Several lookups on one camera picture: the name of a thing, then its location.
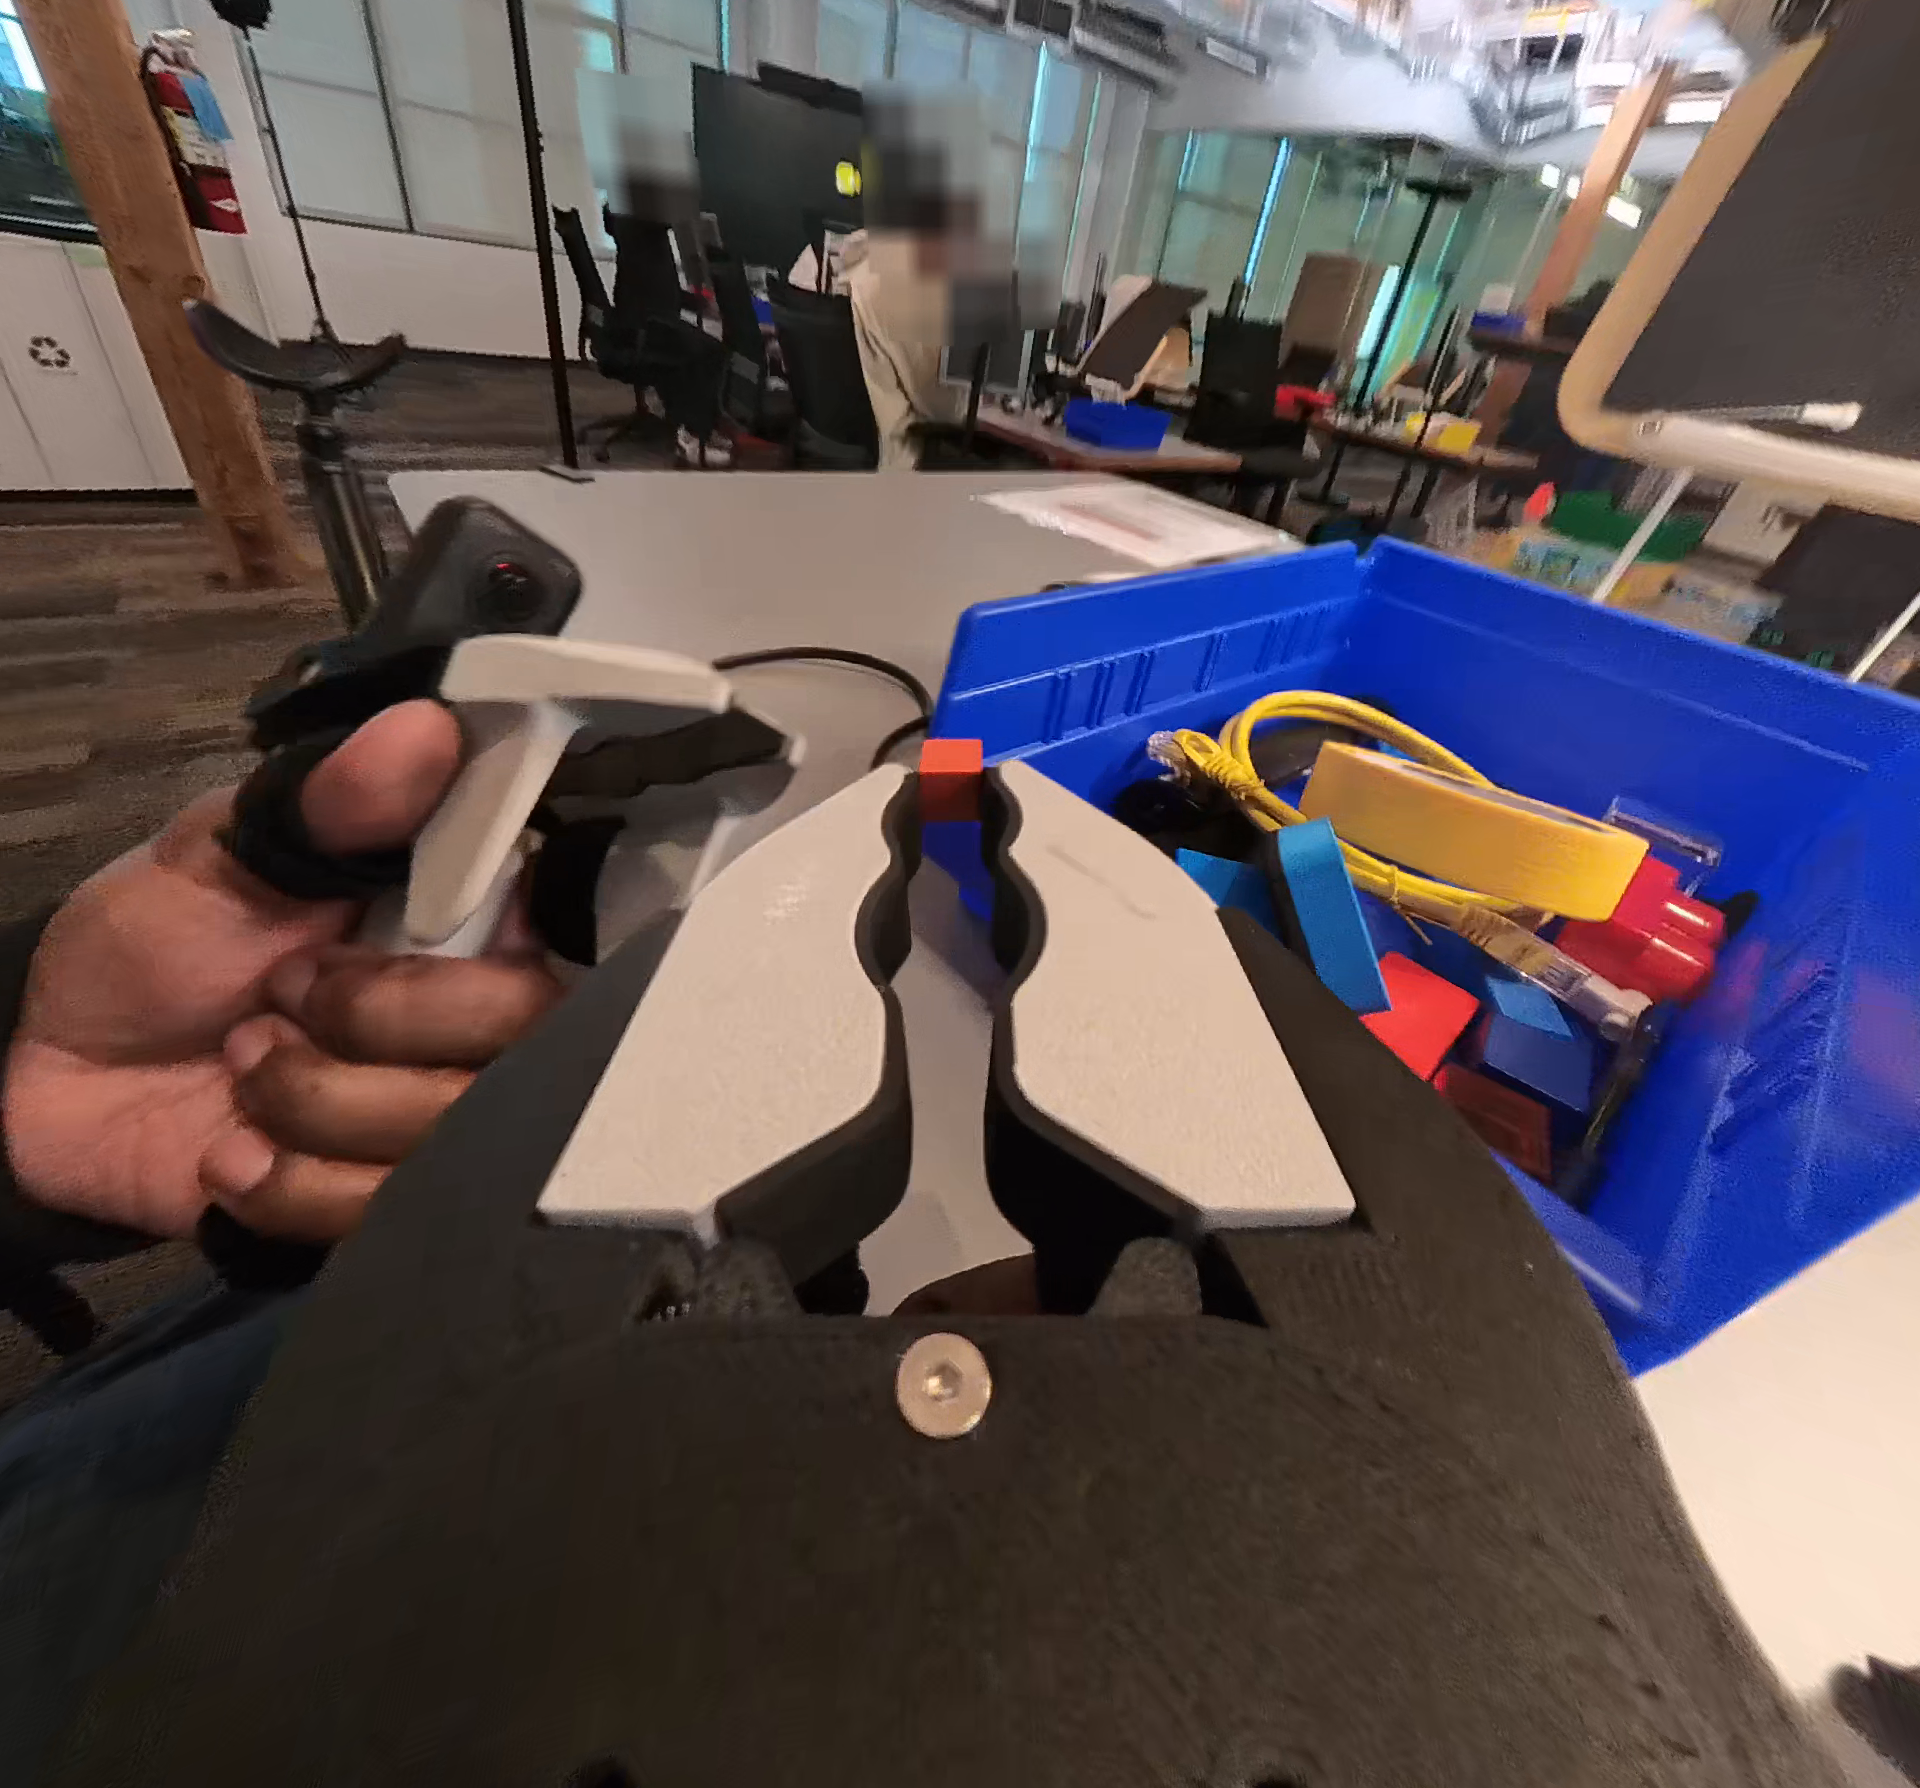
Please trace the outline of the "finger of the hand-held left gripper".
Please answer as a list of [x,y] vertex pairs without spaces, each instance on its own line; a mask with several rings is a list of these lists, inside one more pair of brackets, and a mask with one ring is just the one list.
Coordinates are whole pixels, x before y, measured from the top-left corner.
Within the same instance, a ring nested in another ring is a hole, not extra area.
[[450,651],[438,699],[464,757],[413,844],[403,955],[478,958],[532,892],[563,955],[592,958],[600,874],[639,797],[709,790],[719,815],[753,815],[803,763],[803,738],[723,669],[671,651],[488,635]]

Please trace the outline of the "wooden post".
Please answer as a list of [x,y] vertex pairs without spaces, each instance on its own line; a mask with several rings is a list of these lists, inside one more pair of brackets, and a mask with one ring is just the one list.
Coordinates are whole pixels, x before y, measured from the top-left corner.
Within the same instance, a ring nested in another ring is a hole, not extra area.
[[99,234],[227,585],[309,581],[252,391],[198,346],[207,266],[150,110],[125,0],[14,0],[51,120]]

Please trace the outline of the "blue eraser with black felt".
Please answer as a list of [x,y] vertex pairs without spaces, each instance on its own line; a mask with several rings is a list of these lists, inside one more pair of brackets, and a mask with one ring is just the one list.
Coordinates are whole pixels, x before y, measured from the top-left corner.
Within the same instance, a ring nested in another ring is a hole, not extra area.
[[1343,1007],[1361,1016],[1391,1012],[1361,892],[1325,821],[1276,831],[1262,872],[1284,945],[1309,964]]

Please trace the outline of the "clear plastic cube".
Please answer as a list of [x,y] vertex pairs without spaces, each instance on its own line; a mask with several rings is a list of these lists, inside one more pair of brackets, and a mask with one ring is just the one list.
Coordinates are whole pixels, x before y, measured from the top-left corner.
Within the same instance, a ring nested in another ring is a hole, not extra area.
[[1715,874],[1724,859],[1721,838],[1633,795],[1615,795],[1602,821],[1645,840],[1650,857],[1676,872]]

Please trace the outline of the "thin black pole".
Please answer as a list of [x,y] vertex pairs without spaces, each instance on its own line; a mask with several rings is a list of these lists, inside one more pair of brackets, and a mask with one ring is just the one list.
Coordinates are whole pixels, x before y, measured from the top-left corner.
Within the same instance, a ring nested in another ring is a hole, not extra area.
[[572,473],[577,473],[582,469],[582,450],[572,394],[559,274],[552,251],[547,150],[539,116],[537,75],[523,0],[503,0],[503,15],[511,49],[516,113],[544,315],[548,385],[559,445],[559,465]]

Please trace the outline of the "white recycling cabinet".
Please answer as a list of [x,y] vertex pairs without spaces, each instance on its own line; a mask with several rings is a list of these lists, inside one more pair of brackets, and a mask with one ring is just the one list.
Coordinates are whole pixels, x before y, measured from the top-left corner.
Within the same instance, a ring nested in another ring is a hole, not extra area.
[[2,237],[2,489],[192,491],[105,254],[94,243]]

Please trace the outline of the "large blue plastic bin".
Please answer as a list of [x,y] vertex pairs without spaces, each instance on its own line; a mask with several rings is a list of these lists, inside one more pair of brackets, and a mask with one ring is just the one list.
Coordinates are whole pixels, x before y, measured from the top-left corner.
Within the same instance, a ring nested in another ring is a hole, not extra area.
[[1152,734],[1282,690],[1376,696],[1585,815],[1650,806],[1721,844],[1712,898],[1758,898],[1591,1199],[1515,1178],[1635,1376],[1917,1199],[1913,699],[1376,541],[977,606],[933,712],[1109,806]]

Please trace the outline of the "black board with wooden rim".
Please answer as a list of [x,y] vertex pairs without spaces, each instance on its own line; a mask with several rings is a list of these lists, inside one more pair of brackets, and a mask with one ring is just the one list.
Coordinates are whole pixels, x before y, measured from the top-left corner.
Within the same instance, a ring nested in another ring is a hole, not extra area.
[[1919,512],[1919,0],[1850,0],[1745,83],[1557,390],[1649,468]]

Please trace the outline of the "black saddle tripod stand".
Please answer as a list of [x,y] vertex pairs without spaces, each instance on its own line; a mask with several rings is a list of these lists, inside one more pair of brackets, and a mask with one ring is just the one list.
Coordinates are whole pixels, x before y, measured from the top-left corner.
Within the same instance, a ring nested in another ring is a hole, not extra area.
[[298,399],[306,498],[342,619],[357,630],[371,616],[389,565],[338,414],[399,367],[410,348],[406,335],[344,350],[323,343],[271,343],[207,300],[187,300],[182,314],[203,353],[222,371],[260,391]]

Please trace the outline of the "paper in plastic sleeve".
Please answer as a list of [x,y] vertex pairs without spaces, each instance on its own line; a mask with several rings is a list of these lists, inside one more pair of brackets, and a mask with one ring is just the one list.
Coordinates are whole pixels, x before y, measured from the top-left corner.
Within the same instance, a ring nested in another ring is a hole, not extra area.
[[1040,528],[1141,568],[1182,568],[1251,554],[1298,553],[1301,541],[1229,508],[1194,503],[1138,481],[1065,481],[973,494],[1030,528]]

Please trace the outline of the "blue block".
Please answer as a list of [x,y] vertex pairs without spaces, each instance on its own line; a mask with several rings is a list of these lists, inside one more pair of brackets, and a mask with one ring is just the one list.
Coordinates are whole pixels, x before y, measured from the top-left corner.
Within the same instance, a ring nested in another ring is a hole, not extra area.
[[1529,981],[1487,978],[1472,1057],[1532,1101],[1579,1117],[1594,1108],[1598,1036]]

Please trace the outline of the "dark monitor screen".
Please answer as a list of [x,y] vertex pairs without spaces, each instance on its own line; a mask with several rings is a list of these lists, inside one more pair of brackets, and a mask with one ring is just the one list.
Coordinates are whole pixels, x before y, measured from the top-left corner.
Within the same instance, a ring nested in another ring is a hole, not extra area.
[[859,91],[822,77],[691,68],[701,210],[746,267],[789,272],[828,233],[866,228],[863,131]]

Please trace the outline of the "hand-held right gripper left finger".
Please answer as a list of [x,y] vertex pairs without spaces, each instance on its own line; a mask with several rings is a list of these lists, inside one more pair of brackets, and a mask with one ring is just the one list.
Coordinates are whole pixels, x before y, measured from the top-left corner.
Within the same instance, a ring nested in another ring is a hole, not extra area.
[[858,1245],[905,1197],[895,978],[914,944],[917,776],[866,774],[685,912],[541,1194],[552,1225],[698,1245]]

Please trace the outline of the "red double-peg block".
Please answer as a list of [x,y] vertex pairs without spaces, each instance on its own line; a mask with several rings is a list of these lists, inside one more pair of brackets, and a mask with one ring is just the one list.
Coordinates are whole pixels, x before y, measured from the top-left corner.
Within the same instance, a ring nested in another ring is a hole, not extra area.
[[1654,1006],[1682,1006],[1711,982],[1727,917],[1682,888],[1682,874],[1645,855],[1605,921],[1564,921],[1556,945],[1619,989]]

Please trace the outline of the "yellow tape roll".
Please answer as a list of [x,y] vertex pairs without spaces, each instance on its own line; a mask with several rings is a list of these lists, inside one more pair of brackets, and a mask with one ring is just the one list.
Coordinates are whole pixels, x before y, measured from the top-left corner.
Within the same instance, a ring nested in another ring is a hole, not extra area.
[[1334,831],[1361,886],[1405,911],[1607,921],[1649,857],[1615,825],[1346,744],[1319,753],[1301,811]]

